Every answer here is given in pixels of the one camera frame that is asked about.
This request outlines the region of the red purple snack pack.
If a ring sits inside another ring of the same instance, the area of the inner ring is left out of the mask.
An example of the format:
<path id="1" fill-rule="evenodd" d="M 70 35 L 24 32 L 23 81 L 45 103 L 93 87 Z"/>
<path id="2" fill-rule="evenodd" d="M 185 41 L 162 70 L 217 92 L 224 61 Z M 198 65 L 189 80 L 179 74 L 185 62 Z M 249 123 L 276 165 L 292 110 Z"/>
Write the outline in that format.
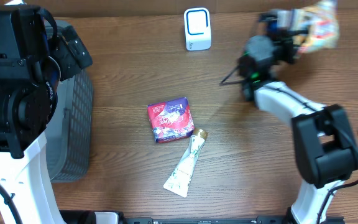
<path id="1" fill-rule="evenodd" d="M 186 97 L 147 105 L 147 114 L 156 143 L 187 138 L 195 129 Z"/>

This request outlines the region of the white tube pouch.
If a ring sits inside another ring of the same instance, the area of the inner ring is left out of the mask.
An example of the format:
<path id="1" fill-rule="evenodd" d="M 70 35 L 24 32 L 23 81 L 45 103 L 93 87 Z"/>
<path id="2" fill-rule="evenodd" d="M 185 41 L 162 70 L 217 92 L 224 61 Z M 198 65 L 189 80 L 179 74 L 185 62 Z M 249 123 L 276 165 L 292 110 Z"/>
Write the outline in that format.
<path id="1" fill-rule="evenodd" d="M 183 198 L 187 197 L 199 154 L 207 138 L 208 133 L 205 130 L 198 128 L 193 130 L 189 145 L 179 163 L 164 183 L 164 189 Z"/>

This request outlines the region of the cream snack bag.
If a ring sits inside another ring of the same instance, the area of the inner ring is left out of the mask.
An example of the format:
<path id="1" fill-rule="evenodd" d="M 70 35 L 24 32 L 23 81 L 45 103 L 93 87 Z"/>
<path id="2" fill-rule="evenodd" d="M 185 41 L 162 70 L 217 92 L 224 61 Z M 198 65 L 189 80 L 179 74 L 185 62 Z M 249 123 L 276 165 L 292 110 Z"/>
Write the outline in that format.
<path id="1" fill-rule="evenodd" d="M 308 31 L 307 34 L 293 38 L 294 44 L 300 47 L 298 56 L 335 48 L 339 40 L 337 1 L 322 0 L 311 6 L 294 9 L 291 29 Z"/>

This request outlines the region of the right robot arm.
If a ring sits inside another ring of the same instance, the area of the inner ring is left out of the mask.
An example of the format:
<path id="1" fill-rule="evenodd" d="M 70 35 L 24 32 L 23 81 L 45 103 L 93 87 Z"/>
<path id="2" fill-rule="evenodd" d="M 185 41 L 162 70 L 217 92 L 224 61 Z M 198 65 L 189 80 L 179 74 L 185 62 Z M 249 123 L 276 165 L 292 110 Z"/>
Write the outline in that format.
<path id="1" fill-rule="evenodd" d="M 261 13 L 266 33 L 246 43 L 237 69 L 246 100 L 291 127 L 295 160 L 303 182 L 298 198 L 282 223 L 344 223 L 327 217 L 336 192 L 358 185 L 358 146 L 346 111 L 340 105 L 315 103 L 291 90 L 273 75 L 279 62 L 293 64 L 300 46 L 293 39 L 310 34 L 309 26 L 289 29 L 283 11 Z"/>

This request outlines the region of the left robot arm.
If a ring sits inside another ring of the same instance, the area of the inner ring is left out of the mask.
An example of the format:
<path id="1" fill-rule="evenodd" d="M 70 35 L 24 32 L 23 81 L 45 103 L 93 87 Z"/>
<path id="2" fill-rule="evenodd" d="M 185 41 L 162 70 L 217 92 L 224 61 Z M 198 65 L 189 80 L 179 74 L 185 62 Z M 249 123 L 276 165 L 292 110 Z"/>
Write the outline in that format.
<path id="1" fill-rule="evenodd" d="M 5 223 L 113 223 L 118 212 L 61 210 L 47 170 L 45 129 L 58 85 L 93 63 L 72 27 L 45 8 L 0 5 L 0 212 Z"/>

